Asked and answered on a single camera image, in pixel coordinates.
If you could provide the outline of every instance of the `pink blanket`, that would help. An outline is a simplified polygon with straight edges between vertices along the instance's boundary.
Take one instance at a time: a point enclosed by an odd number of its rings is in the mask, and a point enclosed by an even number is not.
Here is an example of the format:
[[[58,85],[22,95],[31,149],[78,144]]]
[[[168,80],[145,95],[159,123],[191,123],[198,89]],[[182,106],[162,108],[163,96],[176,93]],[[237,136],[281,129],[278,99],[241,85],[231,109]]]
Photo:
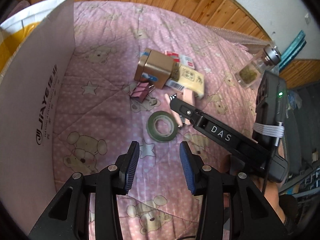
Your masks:
[[[57,190],[79,171],[98,172],[140,143],[140,160],[129,195],[118,198],[125,240],[173,240],[194,235],[201,197],[187,189],[179,143],[188,141],[194,154],[218,167],[228,152],[183,127],[173,141],[158,143],[147,131],[149,116],[170,112],[164,87],[151,93],[156,104],[129,98],[140,54],[145,48],[190,56],[205,75],[205,96],[196,107],[250,136],[255,119],[256,89],[242,89],[235,70],[251,57],[213,31],[173,12],[113,1],[75,3],[76,49],[65,74],[57,105],[53,168]],[[94,237],[94,206],[90,208]]]

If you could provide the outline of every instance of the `brown box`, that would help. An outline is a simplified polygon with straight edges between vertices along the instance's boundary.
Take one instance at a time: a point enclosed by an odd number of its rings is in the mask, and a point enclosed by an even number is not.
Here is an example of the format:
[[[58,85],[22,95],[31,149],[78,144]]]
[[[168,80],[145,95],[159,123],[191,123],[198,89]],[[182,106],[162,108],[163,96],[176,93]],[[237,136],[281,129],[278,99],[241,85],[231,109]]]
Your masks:
[[[174,64],[173,58],[147,48],[139,60],[134,80],[149,82],[161,89],[170,78]]]

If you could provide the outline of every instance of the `red and white packet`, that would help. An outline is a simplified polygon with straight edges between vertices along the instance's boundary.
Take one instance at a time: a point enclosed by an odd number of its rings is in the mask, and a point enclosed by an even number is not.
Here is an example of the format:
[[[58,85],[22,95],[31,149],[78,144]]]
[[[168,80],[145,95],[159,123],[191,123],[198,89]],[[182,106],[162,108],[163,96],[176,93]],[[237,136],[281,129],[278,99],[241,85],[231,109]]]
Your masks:
[[[167,55],[167,56],[172,57],[175,62],[179,62],[182,65],[185,65],[185,66],[188,66],[188,67],[190,67],[192,69],[195,69],[195,64],[193,63],[193,60],[192,60],[191,57],[188,57],[188,56],[182,55],[182,54],[178,54],[178,53],[175,53],[175,52],[171,52],[171,51],[168,51],[168,50],[165,50],[164,54]]]

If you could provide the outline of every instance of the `roll of tape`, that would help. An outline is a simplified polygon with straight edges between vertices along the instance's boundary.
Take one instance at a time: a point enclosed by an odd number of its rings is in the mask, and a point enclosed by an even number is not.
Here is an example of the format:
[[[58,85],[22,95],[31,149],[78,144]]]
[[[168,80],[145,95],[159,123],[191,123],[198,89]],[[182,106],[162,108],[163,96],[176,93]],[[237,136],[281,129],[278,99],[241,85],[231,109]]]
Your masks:
[[[165,122],[169,127],[169,132],[161,133],[156,128],[157,121]],[[156,142],[169,142],[175,138],[178,133],[178,125],[171,114],[165,111],[154,112],[147,121],[147,132],[151,139]]]

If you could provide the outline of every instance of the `white cable tie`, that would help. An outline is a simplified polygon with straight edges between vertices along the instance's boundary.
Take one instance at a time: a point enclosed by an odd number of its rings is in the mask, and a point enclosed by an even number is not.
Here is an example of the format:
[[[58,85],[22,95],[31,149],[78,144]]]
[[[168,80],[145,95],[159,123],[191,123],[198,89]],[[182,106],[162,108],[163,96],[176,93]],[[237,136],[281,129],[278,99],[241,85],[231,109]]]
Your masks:
[[[266,125],[261,123],[254,123],[253,129],[262,135],[267,135],[276,138],[282,138],[284,135],[284,126]]]

